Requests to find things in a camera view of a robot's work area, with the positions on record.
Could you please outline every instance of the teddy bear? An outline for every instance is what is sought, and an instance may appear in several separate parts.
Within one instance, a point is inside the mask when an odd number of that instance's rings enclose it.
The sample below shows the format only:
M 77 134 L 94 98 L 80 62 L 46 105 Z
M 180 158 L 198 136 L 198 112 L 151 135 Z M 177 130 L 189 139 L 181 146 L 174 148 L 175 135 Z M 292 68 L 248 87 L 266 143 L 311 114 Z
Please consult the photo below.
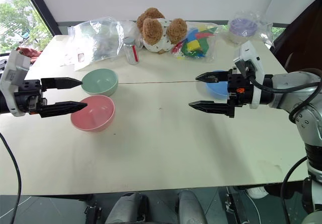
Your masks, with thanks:
M 187 23 L 183 19 L 167 20 L 156 8 L 147 9 L 136 24 L 144 46 L 158 54 L 171 50 L 187 34 Z

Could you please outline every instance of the plastic bag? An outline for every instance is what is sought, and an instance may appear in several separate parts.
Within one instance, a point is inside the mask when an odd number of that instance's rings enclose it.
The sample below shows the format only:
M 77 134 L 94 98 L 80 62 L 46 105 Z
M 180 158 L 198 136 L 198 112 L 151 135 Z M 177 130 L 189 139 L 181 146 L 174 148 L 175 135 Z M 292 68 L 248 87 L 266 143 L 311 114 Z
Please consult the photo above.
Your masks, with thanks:
M 274 46 L 272 26 L 273 23 L 267 22 L 260 14 L 238 12 L 228 22 L 227 37 L 236 44 L 243 44 L 252 39 Z
M 177 59 L 214 59 L 215 35 L 218 25 L 213 23 L 187 22 L 188 32 L 184 40 L 173 49 Z
M 70 63 L 79 70 L 107 58 L 123 55 L 123 39 L 131 36 L 136 48 L 143 47 L 141 34 L 134 22 L 105 17 L 86 21 L 68 29 Z

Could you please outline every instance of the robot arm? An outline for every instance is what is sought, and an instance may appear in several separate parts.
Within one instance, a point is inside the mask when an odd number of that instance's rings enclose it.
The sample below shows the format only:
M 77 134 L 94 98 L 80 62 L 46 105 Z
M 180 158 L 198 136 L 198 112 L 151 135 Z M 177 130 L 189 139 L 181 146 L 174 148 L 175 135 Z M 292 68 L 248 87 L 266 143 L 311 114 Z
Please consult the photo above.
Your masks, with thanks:
M 30 58 L 15 50 L 10 53 L 5 70 L 0 74 L 0 114 L 11 112 L 20 117 L 29 113 L 51 117 L 76 112 L 87 106 L 86 103 L 72 101 L 47 105 L 47 99 L 43 97 L 47 89 L 68 89 L 82 82 L 72 78 L 25 80 L 29 66 Z
M 250 42 L 246 42 L 237 51 L 234 58 L 236 67 L 229 71 L 207 72 L 196 80 L 217 83 L 227 81 L 229 97 L 226 104 L 212 101 L 198 101 L 189 105 L 207 113 L 225 114 L 234 117 L 235 107 L 249 104 L 256 109 L 259 104 L 283 109 L 290 113 L 307 99 L 317 88 L 320 77 L 313 73 L 297 71 L 287 74 L 264 75 L 260 57 Z M 296 87 L 297 91 L 272 93 L 260 90 L 252 84 L 253 79 L 259 85 L 274 89 Z M 294 115 L 295 124 L 305 143 L 309 178 L 303 182 L 303 207 L 308 213 L 322 210 L 322 94 L 319 93 L 310 103 Z M 322 220 L 322 211 L 314 216 Z

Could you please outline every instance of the tree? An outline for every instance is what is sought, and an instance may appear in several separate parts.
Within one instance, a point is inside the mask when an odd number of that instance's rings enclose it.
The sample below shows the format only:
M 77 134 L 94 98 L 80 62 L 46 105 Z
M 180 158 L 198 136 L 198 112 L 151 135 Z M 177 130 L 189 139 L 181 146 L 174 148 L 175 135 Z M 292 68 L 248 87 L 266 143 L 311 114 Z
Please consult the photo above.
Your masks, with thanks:
M 22 43 L 43 50 L 52 38 L 29 0 L 0 4 L 0 28 L 4 28 L 5 32 L 0 36 L 0 53 L 16 49 Z

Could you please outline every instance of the red cloth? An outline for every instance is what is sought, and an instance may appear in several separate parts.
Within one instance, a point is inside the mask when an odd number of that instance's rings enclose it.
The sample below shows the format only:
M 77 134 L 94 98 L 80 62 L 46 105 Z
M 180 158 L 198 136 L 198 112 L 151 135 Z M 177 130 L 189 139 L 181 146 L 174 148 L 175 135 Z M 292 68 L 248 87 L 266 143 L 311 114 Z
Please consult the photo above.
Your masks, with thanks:
M 20 52 L 22 55 L 29 57 L 30 62 L 33 64 L 37 60 L 38 56 L 41 54 L 42 51 L 38 51 L 31 48 L 24 48 L 24 47 L 18 47 L 16 51 Z

